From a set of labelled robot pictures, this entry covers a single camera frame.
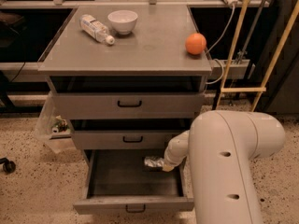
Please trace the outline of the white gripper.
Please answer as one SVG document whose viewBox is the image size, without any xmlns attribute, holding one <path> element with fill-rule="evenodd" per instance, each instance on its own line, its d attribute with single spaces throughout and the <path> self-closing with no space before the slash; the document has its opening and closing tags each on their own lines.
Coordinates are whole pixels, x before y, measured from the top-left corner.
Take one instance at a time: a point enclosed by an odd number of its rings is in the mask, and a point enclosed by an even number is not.
<svg viewBox="0 0 299 224">
<path fill-rule="evenodd" d="M 188 155 L 188 140 L 173 138 L 164 151 L 164 172 L 171 172 L 179 166 Z"/>
</svg>

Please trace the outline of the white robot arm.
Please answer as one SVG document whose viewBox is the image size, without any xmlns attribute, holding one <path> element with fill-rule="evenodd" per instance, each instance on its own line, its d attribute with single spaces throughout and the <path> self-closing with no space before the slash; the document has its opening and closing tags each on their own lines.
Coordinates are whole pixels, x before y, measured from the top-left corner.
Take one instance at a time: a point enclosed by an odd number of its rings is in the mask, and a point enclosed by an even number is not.
<svg viewBox="0 0 299 224">
<path fill-rule="evenodd" d="M 169 141 L 163 170 L 189 159 L 197 224 L 263 224 L 249 161 L 274 155 L 284 142 L 283 126 L 268 114 L 208 111 Z"/>
</svg>

